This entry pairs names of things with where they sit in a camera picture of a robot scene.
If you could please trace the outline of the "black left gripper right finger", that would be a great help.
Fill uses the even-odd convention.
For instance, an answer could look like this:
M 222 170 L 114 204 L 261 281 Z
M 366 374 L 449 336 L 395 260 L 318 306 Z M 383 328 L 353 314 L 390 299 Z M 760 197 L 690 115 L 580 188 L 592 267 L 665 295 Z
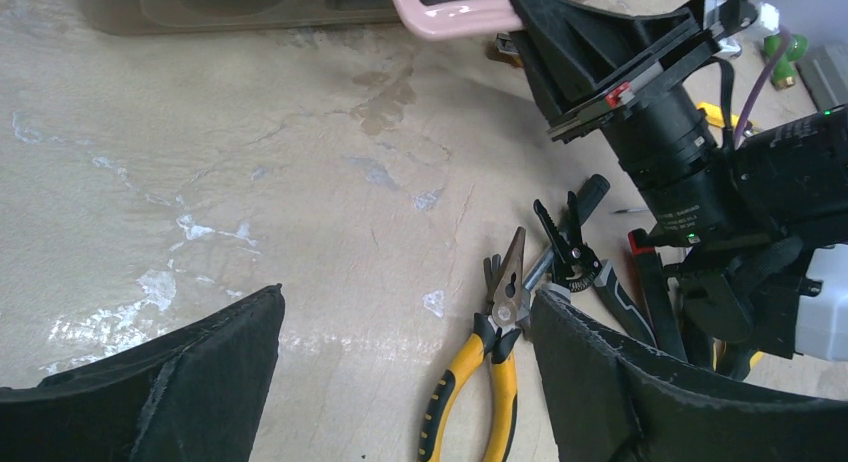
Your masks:
M 682 362 L 541 289 L 532 341 L 563 461 L 843 461 L 847 406 Z

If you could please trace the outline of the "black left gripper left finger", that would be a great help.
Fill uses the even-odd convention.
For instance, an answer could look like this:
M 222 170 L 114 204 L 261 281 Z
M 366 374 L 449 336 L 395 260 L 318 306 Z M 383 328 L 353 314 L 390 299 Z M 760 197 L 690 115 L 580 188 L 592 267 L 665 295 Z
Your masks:
M 246 461 L 278 360 L 270 285 L 134 348 L 1 392 L 5 461 Z

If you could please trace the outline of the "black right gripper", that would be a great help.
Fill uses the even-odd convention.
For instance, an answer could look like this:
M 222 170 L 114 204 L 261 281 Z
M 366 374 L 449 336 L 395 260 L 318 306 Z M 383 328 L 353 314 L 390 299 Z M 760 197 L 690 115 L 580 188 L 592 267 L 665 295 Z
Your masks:
M 683 86 L 714 53 L 694 14 L 509 1 L 524 26 L 513 43 L 551 138 L 600 131 L 656 219 L 661 244 L 733 238 L 739 197 L 726 154 Z

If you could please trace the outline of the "beige plastic tool box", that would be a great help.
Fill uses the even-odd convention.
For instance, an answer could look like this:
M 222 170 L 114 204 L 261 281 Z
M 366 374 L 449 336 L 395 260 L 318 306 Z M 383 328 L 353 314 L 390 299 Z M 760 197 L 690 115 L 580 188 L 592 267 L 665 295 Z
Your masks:
M 113 35 L 394 23 L 392 0 L 77 0 Z

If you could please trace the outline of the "yellow black pliers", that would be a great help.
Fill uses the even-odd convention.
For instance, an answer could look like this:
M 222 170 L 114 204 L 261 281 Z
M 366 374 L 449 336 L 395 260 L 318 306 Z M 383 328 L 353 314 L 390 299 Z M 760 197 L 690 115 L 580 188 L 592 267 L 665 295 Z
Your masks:
M 505 461 L 517 421 L 518 386 L 513 348 L 523 295 L 526 230 L 519 226 L 498 270 L 487 280 L 486 306 L 474 314 L 472 331 L 435 385 L 419 432 L 417 459 L 438 461 L 451 409 L 466 382 L 486 361 L 491 363 L 493 415 L 485 461 Z

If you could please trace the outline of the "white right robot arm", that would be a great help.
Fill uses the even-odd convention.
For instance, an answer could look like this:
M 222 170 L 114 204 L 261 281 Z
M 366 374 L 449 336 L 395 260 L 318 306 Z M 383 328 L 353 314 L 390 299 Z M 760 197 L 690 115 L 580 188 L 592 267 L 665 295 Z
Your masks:
M 688 323 L 721 341 L 716 371 L 745 378 L 759 352 L 843 360 L 847 111 L 746 136 L 722 40 L 764 14 L 750 0 L 689 0 L 630 16 L 571 0 L 509 0 L 512 35 L 553 140 L 599 131 L 655 227 L 634 250 L 679 247 L 664 278 Z

